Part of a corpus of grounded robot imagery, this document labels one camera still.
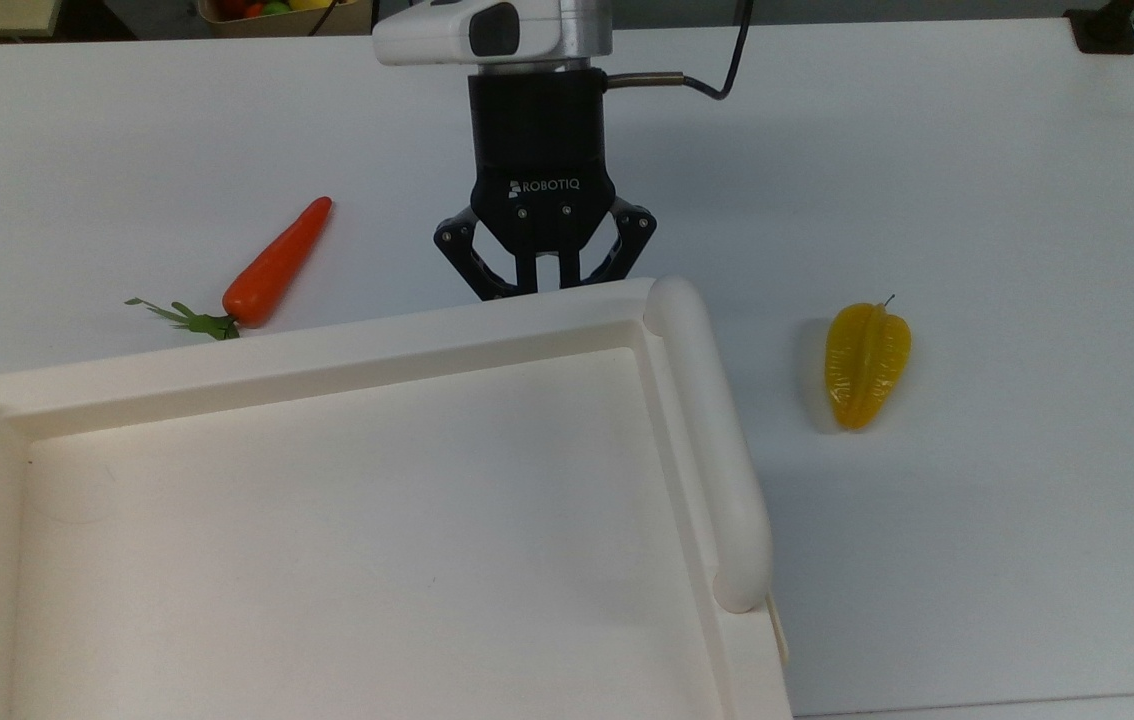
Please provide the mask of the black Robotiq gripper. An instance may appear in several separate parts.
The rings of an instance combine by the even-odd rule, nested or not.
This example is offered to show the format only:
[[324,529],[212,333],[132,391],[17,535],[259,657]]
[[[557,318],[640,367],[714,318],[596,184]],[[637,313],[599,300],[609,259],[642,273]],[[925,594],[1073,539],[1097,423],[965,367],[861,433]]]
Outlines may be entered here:
[[[538,293],[535,265],[508,282],[474,247],[479,220],[515,255],[558,254],[559,287],[623,281],[657,231],[657,219],[616,200],[606,168],[603,94],[596,68],[475,74],[468,100],[476,183],[469,206],[435,227],[433,242],[479,300]],[[587,274],[581,252],[609,217],[611,249]]]

